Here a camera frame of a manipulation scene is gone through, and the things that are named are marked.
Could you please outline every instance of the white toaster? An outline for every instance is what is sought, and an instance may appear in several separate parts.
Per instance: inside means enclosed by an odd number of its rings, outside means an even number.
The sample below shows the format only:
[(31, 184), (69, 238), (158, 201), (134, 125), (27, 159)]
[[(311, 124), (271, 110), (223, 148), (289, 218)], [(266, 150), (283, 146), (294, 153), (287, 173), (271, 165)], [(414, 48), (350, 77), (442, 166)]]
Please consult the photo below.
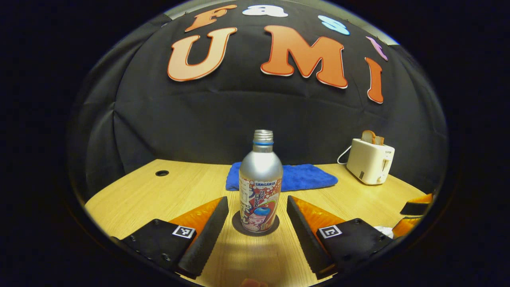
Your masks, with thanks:
[(386, 181), (395, 149), (387, 145), (374, 145), (353, 138), (347, 160), (347, 169), (365, 184)]

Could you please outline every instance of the blue ring on bottle neck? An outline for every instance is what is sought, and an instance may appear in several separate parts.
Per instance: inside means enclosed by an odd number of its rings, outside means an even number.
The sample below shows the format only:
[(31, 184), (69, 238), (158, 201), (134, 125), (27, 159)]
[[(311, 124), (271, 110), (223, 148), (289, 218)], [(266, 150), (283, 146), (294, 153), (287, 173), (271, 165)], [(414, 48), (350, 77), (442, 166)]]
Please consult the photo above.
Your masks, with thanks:
[(272, 146), (274, 144), (273, 142), (257, 142), (257, 141), (254, 141), (253, 143), (258, 146)]

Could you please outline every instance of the bottle label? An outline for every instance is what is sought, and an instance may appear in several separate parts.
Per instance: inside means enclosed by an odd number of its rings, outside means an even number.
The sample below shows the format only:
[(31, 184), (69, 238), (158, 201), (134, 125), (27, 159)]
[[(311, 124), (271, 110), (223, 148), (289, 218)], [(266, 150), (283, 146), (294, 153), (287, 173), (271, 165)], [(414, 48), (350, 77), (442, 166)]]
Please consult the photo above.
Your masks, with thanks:
[(282, 179), (255, 181), (239, 177), (241, 223), (252, 232), (266, 231), (273, 225)]

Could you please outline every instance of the screw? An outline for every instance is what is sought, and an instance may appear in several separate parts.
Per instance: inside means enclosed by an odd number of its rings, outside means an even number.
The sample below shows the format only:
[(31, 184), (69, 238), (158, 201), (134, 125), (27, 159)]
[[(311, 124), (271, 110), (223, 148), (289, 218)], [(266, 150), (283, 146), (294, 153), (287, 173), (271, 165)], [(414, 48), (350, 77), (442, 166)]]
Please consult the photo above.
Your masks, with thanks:
[(167, 254), (165, 254), (165, 253), (161, 254), (161, 257), (162, 257), (163, 259), (165, 259), (166, 261), (168, 261), (168, 262), (170, 262), (170, 261), (171, 261), (171, 260), (170, 260), (170, 257), (168, 257), (168, 255), (167, 255)]

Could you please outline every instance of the black fabric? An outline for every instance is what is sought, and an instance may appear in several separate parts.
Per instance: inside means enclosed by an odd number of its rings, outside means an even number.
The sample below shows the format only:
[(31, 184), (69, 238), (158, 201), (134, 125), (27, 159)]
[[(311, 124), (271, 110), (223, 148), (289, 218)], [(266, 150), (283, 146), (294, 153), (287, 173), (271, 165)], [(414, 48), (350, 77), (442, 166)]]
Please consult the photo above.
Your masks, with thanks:
[[(211, 25), (189, 33), (194, 16), (238, 5)], [(283, 164), (334, 163), (353, 138), (369, 129), (395, 148), (390, 174), (430, 193), (446, 170), (447, 131), (441, 106), (419, 67), (398, 48), (323, 11), (290, 2), (277, 4), (288, 17), (246, 16), (253, 1), (212, 5), (167, 25), (158, 18), (143, 25), (106, 54), (91, 72), (74, 108), (70, 134), (71, 172), (85, 198), (156, 158), (232, 164), (251, 150), (255, 129), (271, 129)], [(321, 24), (318, 15), (347, 26), (349, 36)], [(266, 25), (287, 26), (312, 45), (325, 36), (344, 45), (346, 89), (320, 83), (319, 64), (309, 78), (295, 68), (289, 77), (270, 76)], [(208, 32), (236, 27), (222, 64), (211, 74), (176, 82), (167, 76), (172, 44), (199, 35), (188, 63), (207, 56)], [(384, 103), (367, 97), (370, 72), (365, 57), (382, 67)], [(296, 67), (292, 57), (289, 63)]]

